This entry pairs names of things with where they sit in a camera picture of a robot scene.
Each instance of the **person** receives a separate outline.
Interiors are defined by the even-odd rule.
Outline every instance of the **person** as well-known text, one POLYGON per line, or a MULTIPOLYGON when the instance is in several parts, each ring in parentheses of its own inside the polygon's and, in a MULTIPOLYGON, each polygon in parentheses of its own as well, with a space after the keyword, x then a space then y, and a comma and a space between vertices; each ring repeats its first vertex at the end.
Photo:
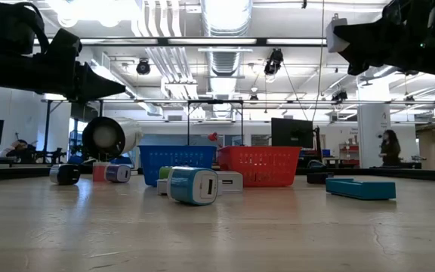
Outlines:
POLYGON ((28 143, 25 140, 16 140, 8 148, 0 151, 0 158, 18 156, 28 148, 28 143))
POLYGON ((400 144, 395 131, 388 129, 382 135, 381 154, 384 166, 400 165, 400 144))

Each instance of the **white cylinder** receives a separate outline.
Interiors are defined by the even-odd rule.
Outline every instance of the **white cylinder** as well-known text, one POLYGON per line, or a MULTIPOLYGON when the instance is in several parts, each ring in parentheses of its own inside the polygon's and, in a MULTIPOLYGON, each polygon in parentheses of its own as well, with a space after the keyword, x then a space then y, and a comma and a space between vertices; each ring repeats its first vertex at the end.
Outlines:
POLYGON ((82 142, 94 158, 112 159, 136 147, 142 136, 138 122, 133 119, 97 117, 83 131, 82 142))

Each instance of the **green object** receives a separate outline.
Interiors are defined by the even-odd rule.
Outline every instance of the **green object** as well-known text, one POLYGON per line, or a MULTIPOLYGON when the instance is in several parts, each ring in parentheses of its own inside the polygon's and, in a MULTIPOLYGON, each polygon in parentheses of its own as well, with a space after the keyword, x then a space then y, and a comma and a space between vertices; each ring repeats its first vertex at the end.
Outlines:
POLYGON ((166 179, 169 177, 169 172, 171 171, 172 167, 169 166, 163 166, 159 170, 159 179, 166 179))

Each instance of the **plastic basket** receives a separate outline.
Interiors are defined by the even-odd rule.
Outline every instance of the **plastic basket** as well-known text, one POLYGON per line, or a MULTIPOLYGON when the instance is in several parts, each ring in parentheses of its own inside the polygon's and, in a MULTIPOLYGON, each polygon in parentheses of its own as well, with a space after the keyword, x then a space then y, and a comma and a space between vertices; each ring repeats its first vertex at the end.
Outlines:
POLYGON ((199 146, 139 146, 145 184, 157 186, 163 166, 211 168, 216 147, 199 146))
POLYGON ((293 184, 301 147, 225 147, 217 152, 221 171, 242 174, 244 187, 293 184))

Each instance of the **window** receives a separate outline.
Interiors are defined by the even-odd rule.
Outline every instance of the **window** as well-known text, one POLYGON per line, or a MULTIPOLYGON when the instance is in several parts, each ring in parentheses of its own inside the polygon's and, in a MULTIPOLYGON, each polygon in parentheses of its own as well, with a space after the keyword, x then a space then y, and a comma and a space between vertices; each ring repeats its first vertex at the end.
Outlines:
POLYGON ((70 155, 81 156, 82 152, 82 133, 87 127, 87 122, 81 122, 77 119, 69 119, 69 140, 68 151, 70 155))

